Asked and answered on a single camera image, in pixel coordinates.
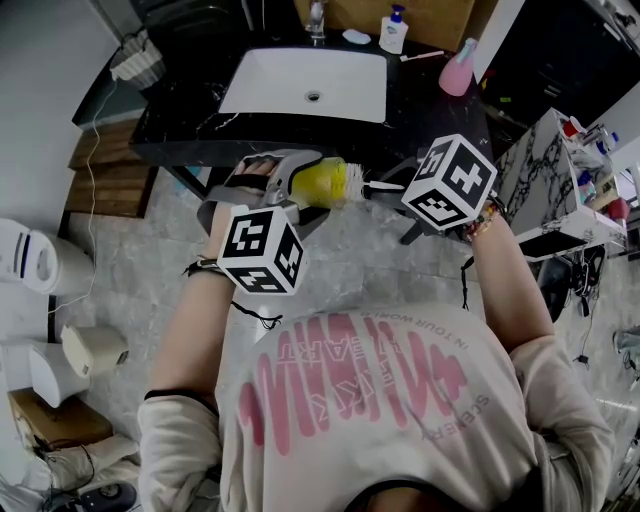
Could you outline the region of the person's left hand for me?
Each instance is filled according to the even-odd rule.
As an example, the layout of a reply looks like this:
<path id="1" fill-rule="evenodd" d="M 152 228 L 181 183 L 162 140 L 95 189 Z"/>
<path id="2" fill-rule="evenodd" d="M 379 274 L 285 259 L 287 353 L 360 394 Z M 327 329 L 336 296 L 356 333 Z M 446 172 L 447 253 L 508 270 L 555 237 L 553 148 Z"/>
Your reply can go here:
<path id="1" fill-rule="evenodd" d="M 277 162 L 269 158 L 260 158 L 254 161 L 241 161 L 235 168 L 235 175 L 259 175 L 269 177 L 277 167 Z"/>

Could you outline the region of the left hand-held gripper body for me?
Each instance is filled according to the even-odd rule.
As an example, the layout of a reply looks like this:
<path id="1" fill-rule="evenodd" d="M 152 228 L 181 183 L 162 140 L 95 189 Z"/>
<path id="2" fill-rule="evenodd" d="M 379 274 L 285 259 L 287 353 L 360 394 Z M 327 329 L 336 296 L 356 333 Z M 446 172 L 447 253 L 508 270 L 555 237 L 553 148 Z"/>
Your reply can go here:
<path id="1" fill-rule="evenodd" d="M 197 212 L 204 227 L 222 203 L 231 207 L 218 256 L 222 271 L 247 294 L 295 294 L 306 273 L 299 206 L 289 200 L 268 205 L 241 188 L 215 186 Z"/>

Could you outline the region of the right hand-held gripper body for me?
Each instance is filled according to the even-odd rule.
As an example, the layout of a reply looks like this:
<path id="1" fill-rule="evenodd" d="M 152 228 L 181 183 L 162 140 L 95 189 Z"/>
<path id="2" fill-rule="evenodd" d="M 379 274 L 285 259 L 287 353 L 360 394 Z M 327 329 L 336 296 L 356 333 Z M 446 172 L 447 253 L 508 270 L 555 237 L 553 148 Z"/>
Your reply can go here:
<path id="1" fill-rule="evenodd" d="M 434 140 L 401 202 L 438 231 L 475 220 L 497 169 L 465 137 Z"/>

